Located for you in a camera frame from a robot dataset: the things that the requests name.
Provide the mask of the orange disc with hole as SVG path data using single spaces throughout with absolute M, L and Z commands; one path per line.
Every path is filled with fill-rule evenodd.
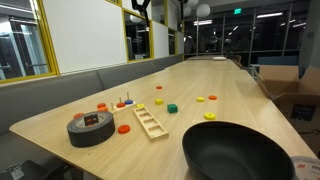
M 106 106 L 104 107 L 99 107 L 98 111 L 108 111 L 108 108 Z

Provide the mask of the black tape roll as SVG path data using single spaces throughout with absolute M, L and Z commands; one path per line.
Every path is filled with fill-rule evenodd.
M 74 147 L 84 148 L 108 140 L 115 132 L 113 114 L 94 111 L 74 118 L 67 125 L 70 143 Z

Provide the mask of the yellow disc with hole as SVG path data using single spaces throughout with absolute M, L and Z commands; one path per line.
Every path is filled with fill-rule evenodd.
M 216 119 L 216 115 L 214 113 L 211 112 L 207 112 L 204 114 L 204 118 L 207 120 L 215 120 Z

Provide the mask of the small yellow block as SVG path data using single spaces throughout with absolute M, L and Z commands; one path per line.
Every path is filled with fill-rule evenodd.
M 204 102 L 204 97 L 197 97 L 198 102 Z

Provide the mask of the blue disc on peg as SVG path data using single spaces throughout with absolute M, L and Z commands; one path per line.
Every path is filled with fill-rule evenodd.
M 126 105 L 133 104 L 133 100 L 130 100 L 130 99 L 129 100 L 125 100 L 125 104 Z

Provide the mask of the yellow disc by ladder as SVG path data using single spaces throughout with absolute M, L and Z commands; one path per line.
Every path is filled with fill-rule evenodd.
M 145 107 L 145 104 L 140 103 L 136 105 L 136 108 L 143 108 L 143 107 Z

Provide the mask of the green cube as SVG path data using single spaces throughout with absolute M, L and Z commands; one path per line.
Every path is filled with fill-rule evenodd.
M 178 111 L 178 107 L 176 104 L 168 104 L 167 105 L 167 111 L 169 113 L 176 113 Z

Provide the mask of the black bowl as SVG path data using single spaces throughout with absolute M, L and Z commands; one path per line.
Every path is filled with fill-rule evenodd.
M 182 147 L 195 180 L 295 180 L 290 156 L 249 127 L 202 122 L 188 128 Z

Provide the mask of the wooden ladder block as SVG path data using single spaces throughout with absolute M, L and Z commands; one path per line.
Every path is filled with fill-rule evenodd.
M 134 108 L 133 112 L 151 142 L 169 137 L 169 132 L 162 126 L 147 107 Z

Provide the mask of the wooden peg base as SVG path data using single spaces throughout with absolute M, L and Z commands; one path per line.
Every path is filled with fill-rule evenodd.
M 130 98 L 130 94 L 129 93 L 126 93 L 126 95 L 127 95 L 127 98 L 125 100 L 129 100 L 129 99 L 132 100 Z M 119 99 L 118 103 L 120 103 L 120 102 L 125 103 L 125 100 Z M 120 112 L 122 112 L 124 110 L 127 110 L 127 109 L 133 107 L 135 104 L 136 104 L 136 102 L 133 100 L 133 104 L 129 104 L 129 105 L 126 105 L 125 107 L 118 108 L 117 107 L 117 103 L 116 104 L 112 103 L 111 107 L 110 107 L 110 112 L 113 113 L 113 114 L 117 114 L 117 113 L 120 113 Z

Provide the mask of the orange disc behind tape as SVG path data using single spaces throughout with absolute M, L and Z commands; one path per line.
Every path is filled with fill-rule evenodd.
M 82 115 L 84 115 L 84 113 L 77 113 L 73 116 L 73 118 L 78 118 L 78 117 L 81 117 Z

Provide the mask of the orange disc far left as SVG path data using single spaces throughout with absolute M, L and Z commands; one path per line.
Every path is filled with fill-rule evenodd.
M 105 103 L 99 103 L 99 104 L 97 104 L 97 108 L 105 107 L 105 106 L 106 106 L 106 104 L 105 104 Z

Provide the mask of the orange disc near tape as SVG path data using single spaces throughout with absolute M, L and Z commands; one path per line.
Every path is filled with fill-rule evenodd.
M 130 126 L 129 125 L 121 125 L 118 127 L 118 132 L 120 134 L 126 134 L 130 131 Z

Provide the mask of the yellow square block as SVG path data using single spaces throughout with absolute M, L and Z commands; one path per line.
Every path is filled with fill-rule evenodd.
M 161 104 L 163 104 L 163 99 L 160 99 L 160 98 L 157 98 L 157 99 L 155 99 L 155 104 L 156 105 L 161 105 Z

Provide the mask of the orange disc on peg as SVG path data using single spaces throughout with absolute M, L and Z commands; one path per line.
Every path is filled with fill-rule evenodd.
M 123 102 L 117 103 L 117 107 L 118 108 L 122 108 L 122 107 L 125 107 L 125 106 L 126 106 L 126 104 L 123 103 Z

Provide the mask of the grey bench seat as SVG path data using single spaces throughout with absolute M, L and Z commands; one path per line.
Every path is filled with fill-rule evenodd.
M 0 167 L 52 155 L 17 138 L 9 127 L 21 120 L 52 110 L 100 91 L 164 70 L 180 63 L 181 55 L 36 80 L 0 88 Z

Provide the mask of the cardboard box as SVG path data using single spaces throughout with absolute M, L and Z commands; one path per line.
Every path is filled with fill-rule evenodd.
M 320 69 L 309 66 L 299 77 L 298 66 L 261 65 L 256 80 L 311 150 L 319 155 Z

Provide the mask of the orange disc right far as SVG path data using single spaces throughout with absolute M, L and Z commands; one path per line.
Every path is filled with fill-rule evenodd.
M 210 95 L 208 98 L 209 98 L 210 100 L 217 100 L 217 96 L 215 96 L 215 95 Z

